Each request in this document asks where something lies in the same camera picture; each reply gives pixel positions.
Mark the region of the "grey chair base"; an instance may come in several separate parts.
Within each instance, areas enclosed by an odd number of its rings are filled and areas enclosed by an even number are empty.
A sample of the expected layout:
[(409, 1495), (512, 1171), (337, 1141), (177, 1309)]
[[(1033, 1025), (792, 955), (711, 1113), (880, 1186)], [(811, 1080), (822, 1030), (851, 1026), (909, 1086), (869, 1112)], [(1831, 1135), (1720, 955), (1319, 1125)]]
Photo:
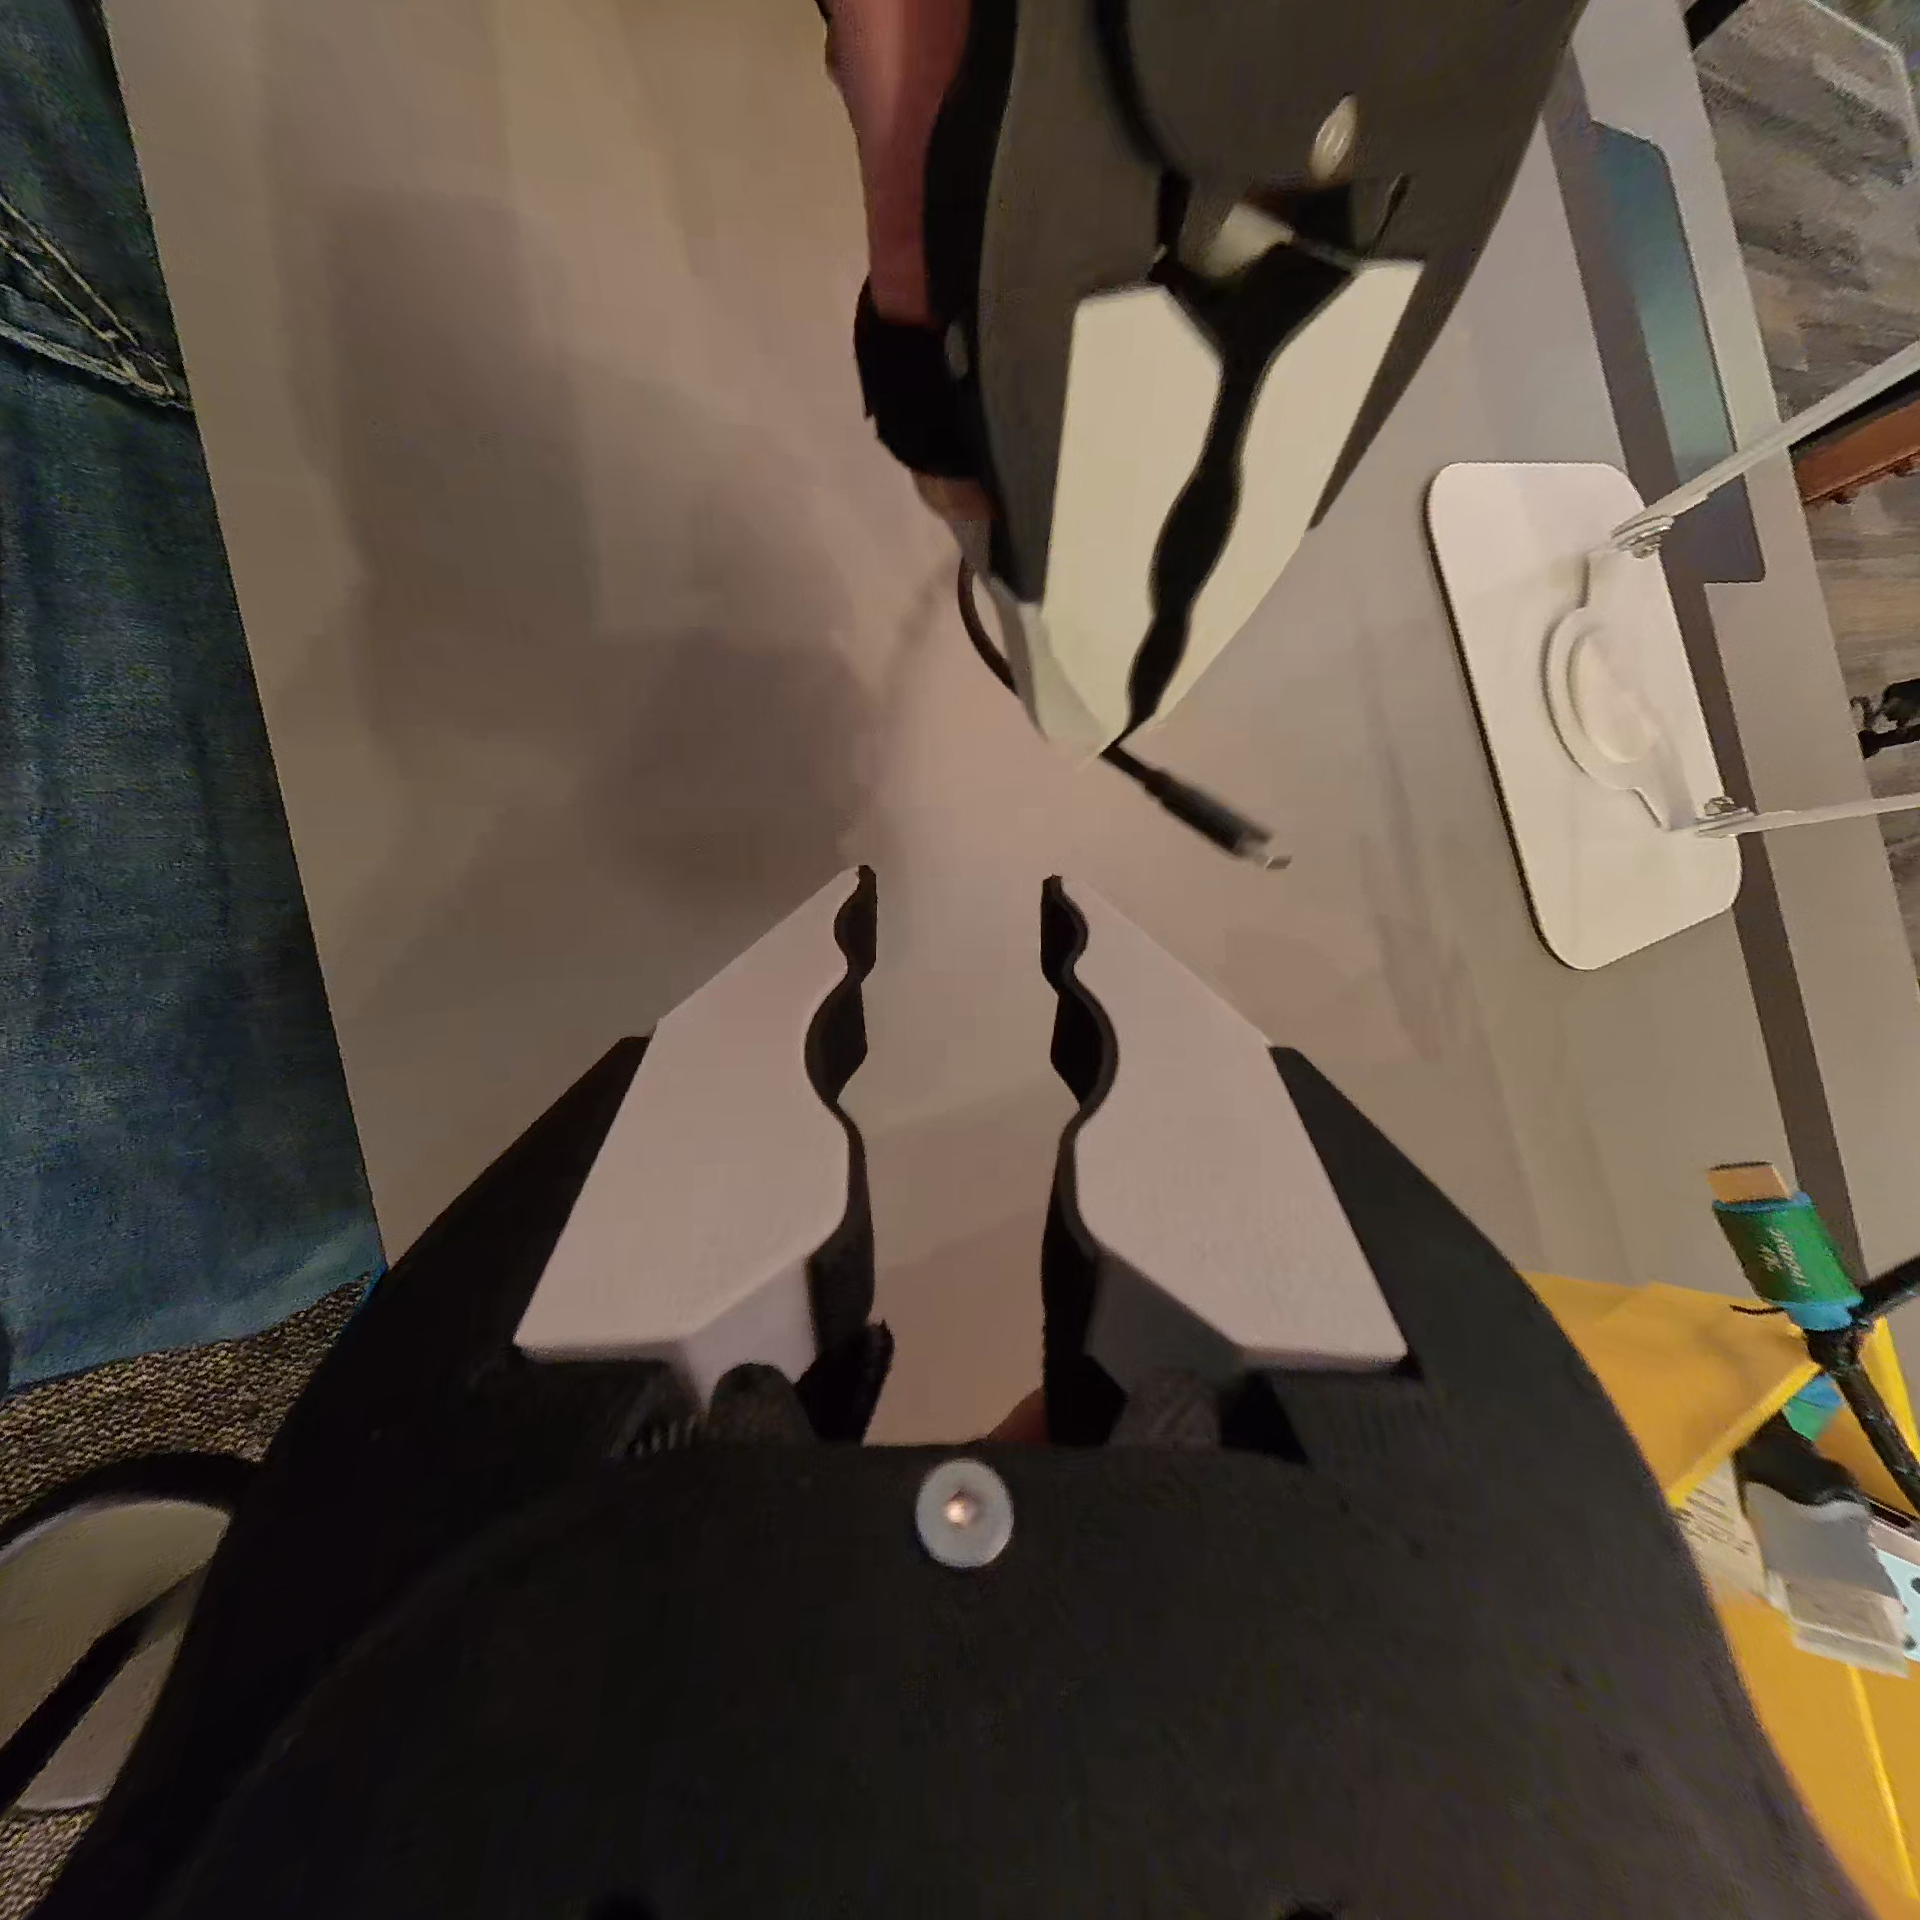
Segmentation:
[(130, 1461), (6, 1526), (8, 1816), (106, 1799), (177, 1665), (242, 1479), (232, 1461)]

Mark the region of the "person's left hand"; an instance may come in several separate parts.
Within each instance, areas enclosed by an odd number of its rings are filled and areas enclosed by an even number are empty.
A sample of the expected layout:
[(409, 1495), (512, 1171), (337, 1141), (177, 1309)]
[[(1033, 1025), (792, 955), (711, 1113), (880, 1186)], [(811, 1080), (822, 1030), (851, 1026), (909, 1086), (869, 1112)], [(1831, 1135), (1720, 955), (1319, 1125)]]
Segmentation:
[(875, 434), (955, 534), (992, 517), (958, 449), (944, 389), (944, 319), (928, 274), (928, 153), (970, 49), (970, 3), (824, 3), (824, 61), (849, 113), (869, 273), (855, 301), (855, 371)]

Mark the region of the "wooden book stand white base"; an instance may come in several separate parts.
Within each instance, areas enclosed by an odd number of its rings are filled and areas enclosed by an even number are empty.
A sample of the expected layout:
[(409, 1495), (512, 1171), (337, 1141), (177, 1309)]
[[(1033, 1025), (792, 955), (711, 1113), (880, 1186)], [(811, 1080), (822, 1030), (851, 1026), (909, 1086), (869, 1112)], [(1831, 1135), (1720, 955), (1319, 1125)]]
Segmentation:
[(1728, 912), (1738, 840), (1917, 811), (1917, 797), (1763, 810), (1723, 793), (1662, 547), (1754, 470), (1913, 384), (1919, 345), (1665, 497), (1609, 465), (1451, 465), (1425, 515), (1544, 946), (1598, 971)]

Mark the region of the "braided HDMI cable green plugs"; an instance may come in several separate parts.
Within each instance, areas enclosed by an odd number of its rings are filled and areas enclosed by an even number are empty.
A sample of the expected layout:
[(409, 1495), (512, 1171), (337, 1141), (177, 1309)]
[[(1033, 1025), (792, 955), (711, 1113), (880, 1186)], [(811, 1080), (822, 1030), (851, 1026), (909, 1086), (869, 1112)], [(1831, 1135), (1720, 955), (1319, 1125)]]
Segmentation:
[(1814, 1198), (1777, 1167), (1720, 1165), (1703, 1177), (1720, 1230), (1760, 1304), (1758, 1312), (1779, 1314), (1797, 1328), (1815, 1370), (1839, 1390), (1899, 1501), (1911, 1513), (1919, 1512), (1917, 1438), (1866, 1363), (1871, 1338), (1896, 1310), (1917, 1304), (1919, 1257), (1859, 1283)]

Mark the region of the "yellow plastic bin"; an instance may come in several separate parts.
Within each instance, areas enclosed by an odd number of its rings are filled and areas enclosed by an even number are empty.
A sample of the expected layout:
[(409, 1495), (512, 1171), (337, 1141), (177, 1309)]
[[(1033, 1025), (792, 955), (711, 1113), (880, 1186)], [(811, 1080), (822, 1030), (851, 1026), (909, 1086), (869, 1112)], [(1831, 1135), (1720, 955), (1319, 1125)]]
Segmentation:
[[(1633, 1431), (1673, 1512), (1815, 1377), (1801, 1336), (1730, 1299), (1557, 1275), (1527, 1286)], [(1718, 1592), (1768, 1741), (1875, 1915), (1919, 1915), (1919, 1680), (1793, 1643), (1770, 1600)]]

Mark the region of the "black HDMI switch box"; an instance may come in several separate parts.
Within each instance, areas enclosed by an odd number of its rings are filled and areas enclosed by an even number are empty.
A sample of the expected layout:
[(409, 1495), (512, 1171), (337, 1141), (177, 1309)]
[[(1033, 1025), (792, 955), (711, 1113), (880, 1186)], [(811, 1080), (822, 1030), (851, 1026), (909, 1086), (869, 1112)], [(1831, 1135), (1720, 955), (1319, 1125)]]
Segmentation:
[(1919, 1662), (1917, 1526), (1859, 1495), (1807, 1504), (1727, 1464), (1679, 1510), (1701, 1573), (1763, 1600), (1797, 1649), (1866, 1673)]

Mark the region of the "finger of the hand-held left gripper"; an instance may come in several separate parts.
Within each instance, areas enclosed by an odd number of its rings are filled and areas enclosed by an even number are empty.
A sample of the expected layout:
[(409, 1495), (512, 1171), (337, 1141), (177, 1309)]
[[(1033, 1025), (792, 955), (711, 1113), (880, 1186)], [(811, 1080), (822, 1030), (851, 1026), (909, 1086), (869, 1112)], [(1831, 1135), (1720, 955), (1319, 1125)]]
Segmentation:
[(1015, 685), (1069, 754), (1098, 754), (1133, 728), (1165, 527), (1208, 445), (1218, 382), (1218, 355), (1154, 283), (1073, 317), (1046, 581), (1039, 600), (1014, 602)]
[(1285, 327), (1306, 283), (1271, 261), (1237, 291), (1223, 343), (1151, 291), (1147, 392), (1168, 419), (1146, 470), (1162, 517), (1146, 557), (1135, 729), (1193, 690), (1304, 545), (1422, 278), (1414, 261), (1369, 261)]

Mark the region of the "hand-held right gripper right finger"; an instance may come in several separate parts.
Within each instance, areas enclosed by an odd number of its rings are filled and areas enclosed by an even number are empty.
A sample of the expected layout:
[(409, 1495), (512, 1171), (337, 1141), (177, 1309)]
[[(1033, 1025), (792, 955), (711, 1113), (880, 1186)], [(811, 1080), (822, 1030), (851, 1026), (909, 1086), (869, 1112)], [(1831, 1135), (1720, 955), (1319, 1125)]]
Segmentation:
[(1073, 1098), (1042, 1235), (1054, 1446), (1159, 1377), (1387, 1377), (1408, 1343), (1265, 1031), (1099, 894), (1042, 882), (1050, 1062)]

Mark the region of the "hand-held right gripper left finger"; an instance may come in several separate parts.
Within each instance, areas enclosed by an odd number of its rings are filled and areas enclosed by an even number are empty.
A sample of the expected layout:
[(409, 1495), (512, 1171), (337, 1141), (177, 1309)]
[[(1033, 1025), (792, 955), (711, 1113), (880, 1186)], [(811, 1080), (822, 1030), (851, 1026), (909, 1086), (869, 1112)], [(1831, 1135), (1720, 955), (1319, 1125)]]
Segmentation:
[(855, 867), (687, 997), (640, 1053), (515, 1349), (653, 1363), (697, 1408), (734, 1370), (790, 1382), (829, 1443), (869, 1435), (883, 1327), (867, 1145), (879, 881)]

